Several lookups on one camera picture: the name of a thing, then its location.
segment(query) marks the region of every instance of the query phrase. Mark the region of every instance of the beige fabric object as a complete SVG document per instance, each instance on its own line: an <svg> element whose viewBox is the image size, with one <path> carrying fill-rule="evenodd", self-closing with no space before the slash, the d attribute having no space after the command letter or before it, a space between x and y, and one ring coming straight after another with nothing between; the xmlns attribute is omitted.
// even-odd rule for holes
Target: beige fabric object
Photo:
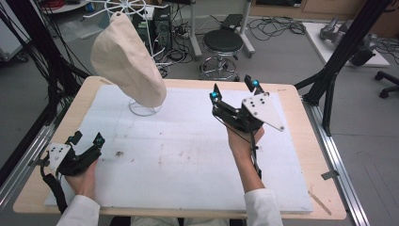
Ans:
<svg viewBox="0 0 399 226"><path fill-rule="evenodd" d="M164 80L124 13L114 13L110 25L94 41L91 64L98 75L118 85L140 105L157 107L165 101Z"/></svg>

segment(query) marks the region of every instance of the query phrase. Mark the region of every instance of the hand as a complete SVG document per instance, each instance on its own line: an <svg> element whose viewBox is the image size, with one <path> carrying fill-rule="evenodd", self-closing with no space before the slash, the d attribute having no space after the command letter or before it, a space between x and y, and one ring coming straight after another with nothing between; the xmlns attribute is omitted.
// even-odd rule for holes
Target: hand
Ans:
<svg viewBox="0 0 399 226"><path fill-rule="evenodd" d="M94 171L96 169L98 159L94 161L88 169L77 176L66 176L68 184L75 192L75 195L83 195L94 200L95 198L95 176Z"/></svg>
<svg viewBox="0 0 399 226"><path fill-rule="evenodd" d="M251 159L251 144L250 144L250 134L242 133L240 131L235 130L230 125L226 124L227 133L229 138L229 145L232 151L232 155L235 160L250 160ZM255 144L262 138L264 135L264 129L261 127L258 132L255 134Z"/></svg>

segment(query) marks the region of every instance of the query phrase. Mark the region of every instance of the white sleeve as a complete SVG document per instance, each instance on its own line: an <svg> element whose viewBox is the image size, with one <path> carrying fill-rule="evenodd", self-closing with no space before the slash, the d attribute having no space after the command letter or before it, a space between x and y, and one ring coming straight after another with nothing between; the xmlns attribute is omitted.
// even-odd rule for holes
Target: white sleeve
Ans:
<svg viewBox="0 0 399 226"><path fill-rule="evenodd" d="M281 214L272 190L263 188L244 195L249 226L282 225Z"/></svg>
<svg viewBox="0 0 399 226"><path fill-rule="evenodd" d="M57 226L97 226L100 205L94 200L77 195L62 214Z"/></svg>

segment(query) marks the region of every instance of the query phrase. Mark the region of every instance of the office chair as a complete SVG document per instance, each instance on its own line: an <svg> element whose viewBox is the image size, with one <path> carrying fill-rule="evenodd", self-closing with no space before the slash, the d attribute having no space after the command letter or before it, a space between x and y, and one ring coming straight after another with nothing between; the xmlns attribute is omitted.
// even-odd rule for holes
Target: office chair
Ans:
<svg viewBox="0 0 399 226"><path fill-rule="evenodd" d="M379 81L383 78L386 78L389 81L391 81L392 83L396 84L396 86L394 86L394 87L382 89L381 93L379 93L379 97L385 99L390 96L388 94L389 92L399 91L399 78L393 77L392 75L390 75L388 73L384 73L382 71L379 71L375 76L375 80L377 80L377 81Z"/></svg>
<svg viewBox="0 0 399 226"><path fill-rule="evenodd" d="M243 47L243 40L233 31L227 29L213 30L205 34L202 41L203 47L215 56L208 57L199 66L203 76L214 80L227 80L234 77L234 81L239 81L240 76L235 70L235 64L226 57L237 58L237 53Z"/></svg>

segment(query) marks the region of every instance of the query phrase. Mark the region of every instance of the wooden table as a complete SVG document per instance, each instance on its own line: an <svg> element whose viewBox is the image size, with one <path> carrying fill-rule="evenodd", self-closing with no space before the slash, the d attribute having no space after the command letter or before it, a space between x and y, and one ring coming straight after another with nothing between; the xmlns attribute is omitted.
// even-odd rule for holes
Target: wooden table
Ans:
<svg viewBox="0 0 399 226"><path fill-rule="evenodd" d="M214 81L165 79L169 88L191 88L213 90ZM70 109L58 126L52 141L63 143L80 126L98 88L110 85L109 81L98 76L86 79ZM220 89L247 90L244 83L218 82ZM332 179L324 180L321 174L328 172L327 163L311 128L311 123L294 86L262 84L264 90L279 95L286 120L291 129L293 143L299 164L302 168L314 211L306 215L282 215L283 218L344 219L346 212ZM44 205L50 188L41 180L40 168L36 167L26 182L13 209L17 213L42 214L59 213L56 206ZM246 218L246 213L204 210L162 210L135 208L102 208L101 214L120 216L162 216L181 218Z"/></svg>

